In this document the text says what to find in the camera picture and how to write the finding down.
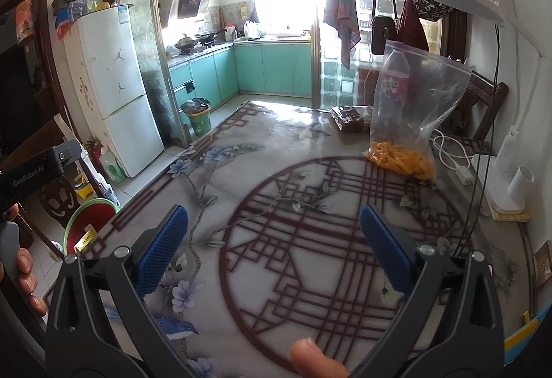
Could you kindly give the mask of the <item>person's left hand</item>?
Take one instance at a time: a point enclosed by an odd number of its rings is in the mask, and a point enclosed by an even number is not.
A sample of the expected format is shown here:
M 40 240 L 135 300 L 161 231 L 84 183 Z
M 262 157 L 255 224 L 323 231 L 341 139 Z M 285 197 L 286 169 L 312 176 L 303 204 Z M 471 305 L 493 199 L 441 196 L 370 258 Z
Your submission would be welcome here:
M 15 261 L 19 271 L 18 284 L 25 299 L 38 316 L 45 316 L 48 311 L 47 304 L 43 299 L 34 295 L 37 288 L 37 277 L 33 271 L 34 259 L 31 253 L 25 248 L 20 248 L 15 256 Z

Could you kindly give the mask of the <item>person's right thumb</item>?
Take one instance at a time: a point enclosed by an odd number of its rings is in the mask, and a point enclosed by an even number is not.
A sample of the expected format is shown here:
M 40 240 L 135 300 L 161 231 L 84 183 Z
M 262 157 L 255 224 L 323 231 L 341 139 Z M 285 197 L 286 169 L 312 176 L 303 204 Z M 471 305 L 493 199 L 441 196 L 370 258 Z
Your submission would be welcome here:
M 311 338 L 296 341 L 290 350 L 291 362 L 303 378 L 345 378 L 350 372 L 327 357 Z

